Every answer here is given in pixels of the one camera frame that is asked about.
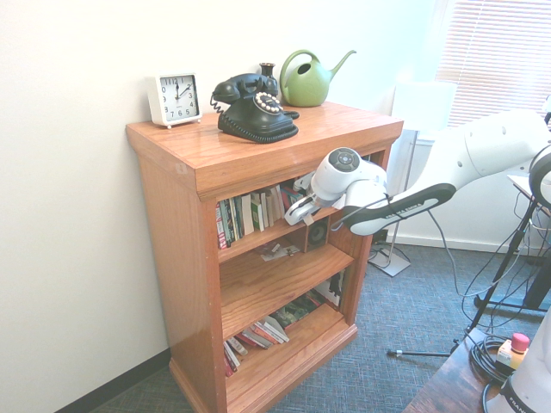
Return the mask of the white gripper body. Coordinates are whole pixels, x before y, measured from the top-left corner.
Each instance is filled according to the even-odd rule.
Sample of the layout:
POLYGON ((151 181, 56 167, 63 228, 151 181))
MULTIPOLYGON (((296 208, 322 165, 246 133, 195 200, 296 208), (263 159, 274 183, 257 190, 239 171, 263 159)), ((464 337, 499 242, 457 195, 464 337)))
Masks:
POLYGON ((284 218, 289 225, 296 225, 307 215, 316 214, 320 208, 317 196, 310 194, 292 204, 285 212, 284 218))

